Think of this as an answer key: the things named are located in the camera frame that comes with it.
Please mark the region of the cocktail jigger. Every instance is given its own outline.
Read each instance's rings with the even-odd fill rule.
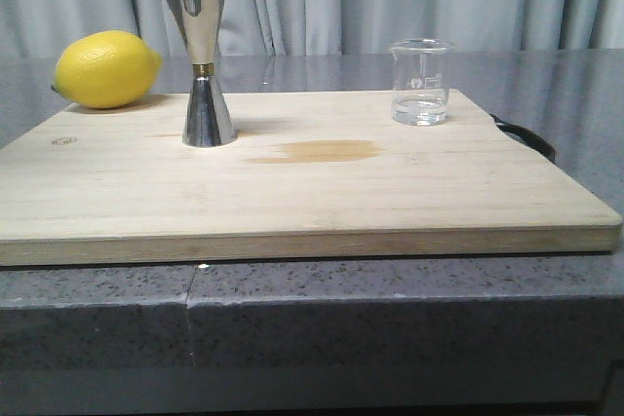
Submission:
[[[225,0],[167,0],[193,64],[183,141],[191,146],[218,146],[233,141],[236,131],[215,76],[216,38]]]

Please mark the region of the small glass beaker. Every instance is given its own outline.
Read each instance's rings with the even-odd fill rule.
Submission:
[[[394,97],[392,117],[411,126],[433,126],[447,119],[449,52],[440,39],[406,39],[392,43]]]

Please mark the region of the yellow lemon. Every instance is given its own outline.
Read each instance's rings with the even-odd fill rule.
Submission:
[[[122,106],[145,95],[162,58],[138,36],[102,31],[70,44],[60,55],[54,89],[84,106]]]

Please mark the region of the small logo on board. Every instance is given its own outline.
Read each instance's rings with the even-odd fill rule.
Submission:
[[[75,136],[62,136],[60,138],[55,138],[52,140],[53,145],[68,145],[69,143],[74,143],[78,141],[78,138]]]

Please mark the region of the granite countertop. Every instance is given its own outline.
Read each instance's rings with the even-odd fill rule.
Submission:
[[[0,66],[0,146],[66,105],[53,70]],[[224,57],[220,82],[383,90],[390,70],[390,56]],[[624,51],[462,53],[451,86],[541,134],[560,168],[624,213],[622,76]],[[185,57],[167,59],[153,92],[187,93],[190,80]],[[0,414],[595,401],[624,358],[623,293],[621,247],[4,268]]]

